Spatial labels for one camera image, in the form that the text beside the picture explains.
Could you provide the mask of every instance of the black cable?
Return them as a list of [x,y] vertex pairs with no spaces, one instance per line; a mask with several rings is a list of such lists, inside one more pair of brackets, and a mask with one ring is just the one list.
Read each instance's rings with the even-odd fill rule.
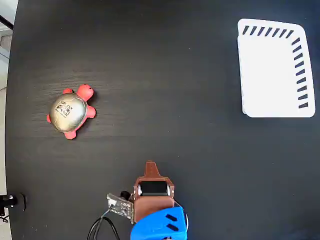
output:
[[7,215],[5,217],[0,216],[0,219],[2,219],[2,222],[8,223],[9,222],[8,219],[7,219],[8,217],[9,217],[9,215]]
[[107,221],[109,223],[109,225],[111,226],[112,231],[114,233],[115,239],[116,240],[120,240],[118,231],[117,231],[114,223],[108,217],[105,217],[105,216],[102,217],[102,218],[100,217],[97,220],[95,220],[95,222],[92,224],[92,226],[91,226],[91,228],[89,230],[89,233],[88,233],[88,236],[86,237],[86,240],[90,240],[92,233],[93,233],[93,237],[97,237],[98,236],[98,232],[100,230],[100,226],[101,226],[102,220],[105,220],[105,221]]

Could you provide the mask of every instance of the white container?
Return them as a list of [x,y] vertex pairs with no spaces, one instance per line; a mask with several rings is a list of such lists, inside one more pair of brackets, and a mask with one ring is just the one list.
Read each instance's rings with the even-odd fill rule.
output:
[[310,118],[315,91],[305,30],[241,19],[238,51],[242,111],[251,118]]

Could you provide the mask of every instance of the gold turtle shell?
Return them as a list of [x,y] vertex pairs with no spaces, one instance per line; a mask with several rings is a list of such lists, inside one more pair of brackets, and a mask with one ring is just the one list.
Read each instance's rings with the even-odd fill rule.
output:
[[52,105],[50,119],[62,133],[77,129],[87,114],[87,103],[75,93],[61,95]]

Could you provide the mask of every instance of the toy turtle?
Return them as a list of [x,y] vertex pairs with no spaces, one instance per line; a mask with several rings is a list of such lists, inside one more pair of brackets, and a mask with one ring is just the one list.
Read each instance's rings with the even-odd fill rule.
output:
[[87,104],[87,100],[92,97],[94,90],[83,84],[76,93],[71,88],[63,90],[63,95],[52,105],[46,120],[59,131],[64,133],[67,139],[76,137],[78,130],[87,118],[94,118],[96,110]]

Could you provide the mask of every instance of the turtle head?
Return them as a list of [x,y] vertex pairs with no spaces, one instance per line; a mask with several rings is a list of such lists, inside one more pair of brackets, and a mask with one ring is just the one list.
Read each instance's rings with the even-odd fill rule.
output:
[[94,90],[88,84],[82,84],[76,94],[85,101],[88,101],[94,94]]

